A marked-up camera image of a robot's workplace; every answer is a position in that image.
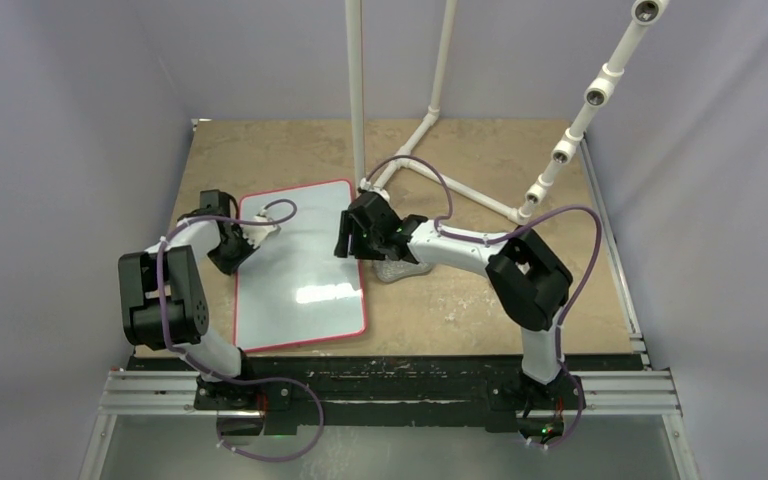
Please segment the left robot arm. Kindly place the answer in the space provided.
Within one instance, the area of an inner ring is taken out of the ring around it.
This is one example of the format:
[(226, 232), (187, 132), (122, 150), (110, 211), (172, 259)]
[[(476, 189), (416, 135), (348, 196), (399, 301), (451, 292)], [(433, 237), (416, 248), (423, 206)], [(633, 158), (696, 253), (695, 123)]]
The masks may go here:
[(210, 327), (198, 264), (207, 258), (232, 276), (275, 231), (264, 211), (239, 220), (238, 204), (221, 190), (200, 194), (197, 209), (181, 216), (173, 231), (156, 244), (122, 255), (117, 262), (123, 330), (128, 342), (151, 350), (167, 349), (218, 383), (232, 408), (257, 399), (258, 382), (245, 353)]

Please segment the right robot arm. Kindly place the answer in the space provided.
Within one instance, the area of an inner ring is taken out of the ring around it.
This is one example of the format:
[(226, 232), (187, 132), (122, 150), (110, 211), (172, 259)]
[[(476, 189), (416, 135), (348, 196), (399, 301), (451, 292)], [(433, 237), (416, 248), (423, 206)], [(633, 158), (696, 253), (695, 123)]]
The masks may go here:
[(520, 328), (524, 399), (544, 407), (559, 396), (559, 323), (573, 276), (536, 231), (446, 232), (425, 216), (400, 217), (382, 195), (367, 191), (341, 212), (334, 254), (444, 265), (486, 278), (508, 318)]

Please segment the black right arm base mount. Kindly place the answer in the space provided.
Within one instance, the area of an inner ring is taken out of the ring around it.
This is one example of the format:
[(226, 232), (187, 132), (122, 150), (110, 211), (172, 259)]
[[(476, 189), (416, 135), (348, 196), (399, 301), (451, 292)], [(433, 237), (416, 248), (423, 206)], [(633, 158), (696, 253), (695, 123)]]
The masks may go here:
[(561, 370), (546, 385), (522, 373), (489, 380), (487, 405), (487, 432), (519, 433), (526, 441), (545, 445), (563, 436), (564, 412), (570, 410), (579, 418), (586, 400), (580, 377)]

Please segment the white board with pink rim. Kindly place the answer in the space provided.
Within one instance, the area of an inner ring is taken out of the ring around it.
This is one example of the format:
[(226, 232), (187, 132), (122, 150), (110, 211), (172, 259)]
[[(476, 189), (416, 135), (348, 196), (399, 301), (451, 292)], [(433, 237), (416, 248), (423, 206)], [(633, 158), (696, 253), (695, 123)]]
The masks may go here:
[(233, 342), (247, 351), (355, 337), (367, 328), (356, 260), (337, 258), (341, 211), (353, 199), (346, 179), (244, 196), (241, 215), (261, 208), (286, 217), (237, 271)]

